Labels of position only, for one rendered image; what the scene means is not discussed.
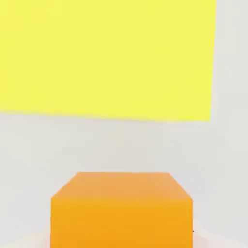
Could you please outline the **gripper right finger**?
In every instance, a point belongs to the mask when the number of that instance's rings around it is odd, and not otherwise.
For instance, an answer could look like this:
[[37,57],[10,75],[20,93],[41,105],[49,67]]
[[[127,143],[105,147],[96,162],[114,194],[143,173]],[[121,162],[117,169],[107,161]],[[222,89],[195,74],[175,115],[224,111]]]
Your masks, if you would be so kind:
[[248,246],[238,241],[209,232],[196,219],[194,219],[193,248],[248,248]]

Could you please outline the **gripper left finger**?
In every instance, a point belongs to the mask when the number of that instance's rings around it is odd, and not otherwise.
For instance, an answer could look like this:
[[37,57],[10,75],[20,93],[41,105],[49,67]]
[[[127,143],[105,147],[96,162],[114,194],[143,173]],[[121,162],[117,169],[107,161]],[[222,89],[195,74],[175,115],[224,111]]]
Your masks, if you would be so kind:
[[25,235],[3,245],[3,248],[50,248],[50,229]]

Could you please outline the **small orange cube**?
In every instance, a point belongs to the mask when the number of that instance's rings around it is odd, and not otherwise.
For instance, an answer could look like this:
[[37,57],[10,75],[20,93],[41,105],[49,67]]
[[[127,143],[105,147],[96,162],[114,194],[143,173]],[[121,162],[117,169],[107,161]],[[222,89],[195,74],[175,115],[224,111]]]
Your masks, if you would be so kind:
[[168,173],[77,173],[51,198],[50,248],[193,248],[193,200]]

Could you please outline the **large yellow box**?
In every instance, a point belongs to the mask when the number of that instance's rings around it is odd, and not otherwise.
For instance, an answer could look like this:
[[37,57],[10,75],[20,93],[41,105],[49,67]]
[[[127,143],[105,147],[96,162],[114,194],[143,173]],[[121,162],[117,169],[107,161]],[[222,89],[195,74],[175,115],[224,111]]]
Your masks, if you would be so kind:
[[0,112],[208,121],[217,0],[0,0]]

